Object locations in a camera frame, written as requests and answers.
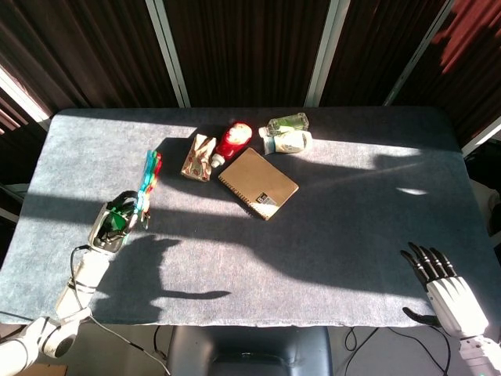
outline spiral notebook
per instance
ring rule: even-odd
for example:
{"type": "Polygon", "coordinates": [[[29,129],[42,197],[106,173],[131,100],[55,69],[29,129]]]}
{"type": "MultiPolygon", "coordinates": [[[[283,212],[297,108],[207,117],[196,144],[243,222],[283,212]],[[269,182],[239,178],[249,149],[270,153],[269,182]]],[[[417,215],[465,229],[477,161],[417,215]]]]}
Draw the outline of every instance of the spiral notebook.
{"type": "Polygon", "coordinates": [[[251,148],[223,171],[219,180],[266,220],[299,189],[295,182],[251,148]]]}

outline gray chair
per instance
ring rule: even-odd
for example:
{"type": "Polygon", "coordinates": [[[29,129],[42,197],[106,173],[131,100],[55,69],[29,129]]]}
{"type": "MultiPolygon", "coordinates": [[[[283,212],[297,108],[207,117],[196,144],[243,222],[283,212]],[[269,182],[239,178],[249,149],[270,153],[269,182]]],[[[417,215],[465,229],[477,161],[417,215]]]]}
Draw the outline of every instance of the gray chair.
{"type": "Polygon", "coordinates": [[[332,376],[326,327],[175,327],[175,376],[332,376]]]}

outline green object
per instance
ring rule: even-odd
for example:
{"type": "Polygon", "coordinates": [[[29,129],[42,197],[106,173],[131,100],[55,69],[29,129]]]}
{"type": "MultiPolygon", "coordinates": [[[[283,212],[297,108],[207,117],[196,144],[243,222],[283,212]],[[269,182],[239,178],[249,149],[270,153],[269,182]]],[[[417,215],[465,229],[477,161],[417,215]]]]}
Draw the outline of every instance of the green object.
{"type": "Polygon", "coordinates": [[[280,136],[283,133],[290,131],[308,131],[310,123],[306,114],[300,112],[299,114],[289,115],[286,117],[279,117],[269,121],[265,127],[265,131],[259,131],[261,137],[264,136],[280,136]]]}

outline red bottle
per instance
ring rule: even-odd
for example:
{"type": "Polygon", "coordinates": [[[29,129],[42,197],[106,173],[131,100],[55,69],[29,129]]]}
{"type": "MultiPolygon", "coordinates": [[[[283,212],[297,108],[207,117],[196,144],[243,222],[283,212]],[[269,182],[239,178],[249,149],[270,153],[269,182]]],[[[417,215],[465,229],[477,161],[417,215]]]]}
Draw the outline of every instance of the red bottle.
{"type": "Polygon", "coordinates": [[[216,152],[212,156],[211,166],[221,166],[228,159],[235,156],[251,139],[252,129],[247,124],[235,123],[228,129],[216,146],[216,152]]]}

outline table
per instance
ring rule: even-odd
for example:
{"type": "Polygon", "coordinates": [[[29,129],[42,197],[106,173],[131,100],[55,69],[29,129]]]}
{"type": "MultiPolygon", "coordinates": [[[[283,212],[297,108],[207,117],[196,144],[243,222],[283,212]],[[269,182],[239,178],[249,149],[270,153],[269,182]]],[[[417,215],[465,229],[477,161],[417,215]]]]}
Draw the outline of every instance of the table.
{"type": "MultiPolygon", "coordinates": [[[[252,147],[262,151],[260,139],[252,147]]],[[[91,307],[113,324],[415,325],[430,308],[398,251],[444,251],[500,323],[501,273],[446,116],[433,108],[65,110],[52,121],[0,272],[0,320],[54,314],[71,250],[103,202],[164,167],[151,226],[112,262],[91,307]],[[197,133],[304,111],[314,147],[266,158],[299,191],[266,222],[218,180],[179,175],[197,133]]]]}

